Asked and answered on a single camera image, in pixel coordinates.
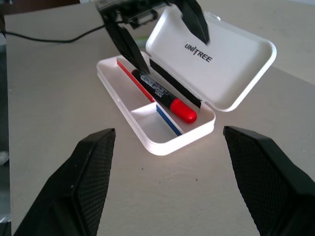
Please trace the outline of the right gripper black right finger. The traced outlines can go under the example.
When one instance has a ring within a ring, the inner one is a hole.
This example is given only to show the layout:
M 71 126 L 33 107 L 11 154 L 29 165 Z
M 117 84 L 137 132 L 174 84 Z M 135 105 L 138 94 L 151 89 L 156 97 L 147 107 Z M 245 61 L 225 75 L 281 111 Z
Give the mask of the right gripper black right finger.
M 223 129 L 238 189 L 261 236 L 315 234 L 315 182 L 269 137 Z

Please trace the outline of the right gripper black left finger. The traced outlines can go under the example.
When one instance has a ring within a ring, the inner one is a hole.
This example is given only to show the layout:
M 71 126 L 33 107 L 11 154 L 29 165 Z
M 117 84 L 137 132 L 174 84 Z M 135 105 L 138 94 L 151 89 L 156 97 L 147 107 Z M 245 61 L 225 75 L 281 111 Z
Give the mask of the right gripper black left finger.
M 47 179 L 16 236 L 95 236 L 108 192 L 116 131 L 90 134 Z

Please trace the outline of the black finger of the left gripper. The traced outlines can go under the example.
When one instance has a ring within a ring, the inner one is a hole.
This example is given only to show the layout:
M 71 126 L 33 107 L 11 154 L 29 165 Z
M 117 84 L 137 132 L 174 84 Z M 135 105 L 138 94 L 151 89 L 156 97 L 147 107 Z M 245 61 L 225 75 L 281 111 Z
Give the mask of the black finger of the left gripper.
M 149 74 L 149 67 L 129 31 L 125 27 L 120 27 L 116 20 L 109 15 L 104 15 L 103 21 L 108 34 L 121 55 L 136 69 Z
M 205 45 L 210 43 L 207 22 L 203 11 L 196 0 L 172 0 L 182 13 L 182 20 L 189 31 Z

